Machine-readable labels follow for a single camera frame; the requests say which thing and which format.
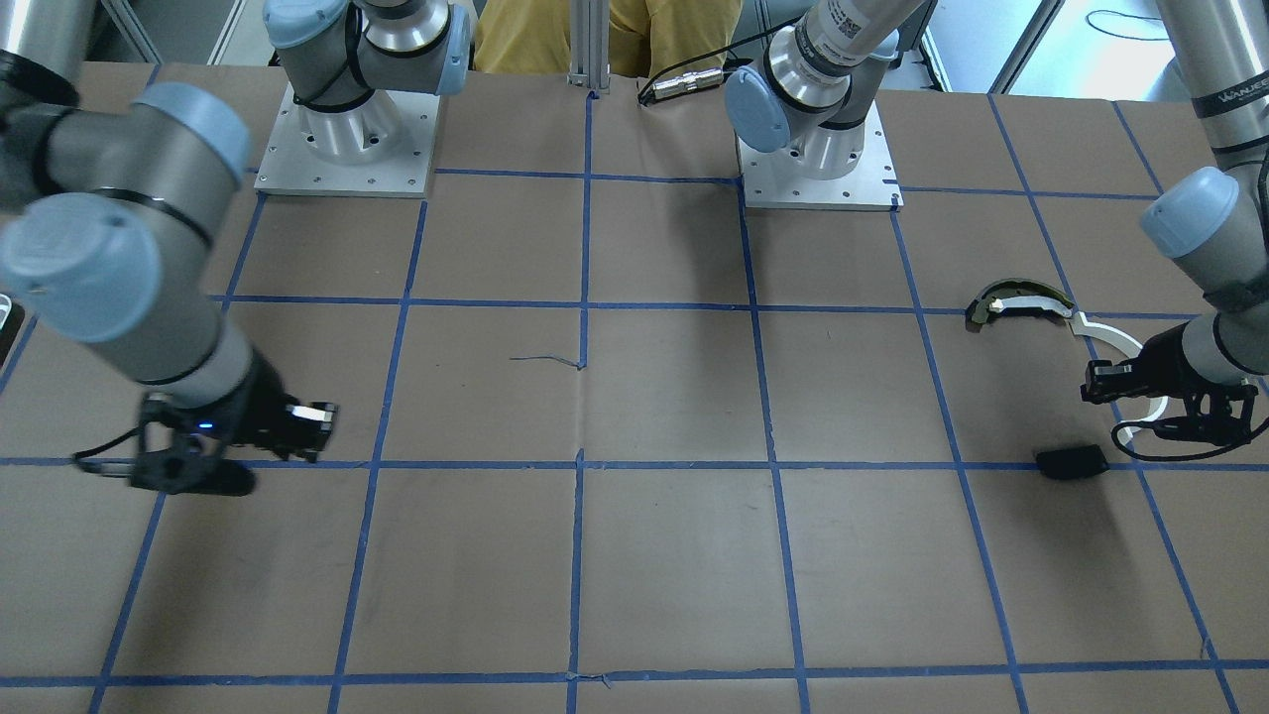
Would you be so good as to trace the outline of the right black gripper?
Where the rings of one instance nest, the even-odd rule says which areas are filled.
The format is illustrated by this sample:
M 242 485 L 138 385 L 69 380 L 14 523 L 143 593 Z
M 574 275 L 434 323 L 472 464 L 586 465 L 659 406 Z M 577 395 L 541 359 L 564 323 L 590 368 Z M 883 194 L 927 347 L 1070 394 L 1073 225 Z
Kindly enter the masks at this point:
M 280 372 L 263 353 L 253 351 L 241 384 L 222 399 L 194 410 L 209 434 L 235 446 L 258 446 L 274 457 L 292 457 L 313 464 L 326 450 L 338 424 L 339 406 L 329 402 L 301 405 L 286 392 Z

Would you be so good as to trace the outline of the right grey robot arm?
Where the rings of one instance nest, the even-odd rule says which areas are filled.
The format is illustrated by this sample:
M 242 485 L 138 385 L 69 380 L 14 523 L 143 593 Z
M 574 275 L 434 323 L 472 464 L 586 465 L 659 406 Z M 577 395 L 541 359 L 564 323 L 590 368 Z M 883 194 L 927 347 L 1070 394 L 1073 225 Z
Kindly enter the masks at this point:
M 338 410 L 287 393 L 272 363 L 201 289 L 250 159 L 228 103 L 184 82 L 123 113 L 82 108 L 91 1 L 3 4 L 3 289 L 44 326 L 141 386 L 141 435 L 173 434 L 176 464 L 204 443 L 317 460 Z M 393 93 L 466 84 L 476 19 L 453 1 L 268 1 L 263 27 L 289 115 L 324 164 L 393 153 Z

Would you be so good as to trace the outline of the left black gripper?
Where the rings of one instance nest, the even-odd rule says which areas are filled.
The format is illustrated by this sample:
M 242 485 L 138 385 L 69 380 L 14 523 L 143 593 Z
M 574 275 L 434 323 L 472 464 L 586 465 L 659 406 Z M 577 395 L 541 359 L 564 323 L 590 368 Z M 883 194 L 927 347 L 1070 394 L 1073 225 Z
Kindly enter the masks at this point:
M 1165 441 L 1241 446 L 1254 438 L 1259 391 L 1240 386 L 1255 375 L 1255 328 L 1244 322 L 1187 322 L 1145 342 L 1132 360 L 1088 361 L 1082 401 L 1178 398 L 1183 416 L 1161 417 Z

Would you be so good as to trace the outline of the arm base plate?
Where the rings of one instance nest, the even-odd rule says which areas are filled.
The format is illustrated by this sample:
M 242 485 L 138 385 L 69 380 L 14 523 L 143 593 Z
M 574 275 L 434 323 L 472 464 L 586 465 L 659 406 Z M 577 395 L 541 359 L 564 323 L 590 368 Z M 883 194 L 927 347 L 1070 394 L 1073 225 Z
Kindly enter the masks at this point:
M 749 208 L 892 212 L 905 204 L 876 101 L 849 131 L 816 127 L 772 153 L 736 140 L 736 150 Z
M 293 100 L 280 112 L 258 165 L 258 191 L 286 197 L 425 199 L 443 101 L 426 93 L 379 90 L 345 113 Z

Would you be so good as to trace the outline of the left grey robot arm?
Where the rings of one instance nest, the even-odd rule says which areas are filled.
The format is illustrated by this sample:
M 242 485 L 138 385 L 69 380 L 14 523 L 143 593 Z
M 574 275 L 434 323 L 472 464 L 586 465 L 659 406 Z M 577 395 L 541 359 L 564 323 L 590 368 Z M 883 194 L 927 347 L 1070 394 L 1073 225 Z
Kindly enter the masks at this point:
M 854 76 L 909 19 L 915 1 L 819 1 L 780 28 L 761 60 L 725 84 L 739 140 L 761 153 L 799 148 L 849 126 Z M 1160 1 L 1161 22 L 1213 164 L 1162 193 L 1140 224 L 1198 288 L 1211 312 L 1148 339 L 1137 356 L 1089 363 L 1082 399 L 1170 398 L 1181 416 L 1137 420 L 1209 457 L 1265 432 L 1254 424 L 1266 375 L 1266 4 Z

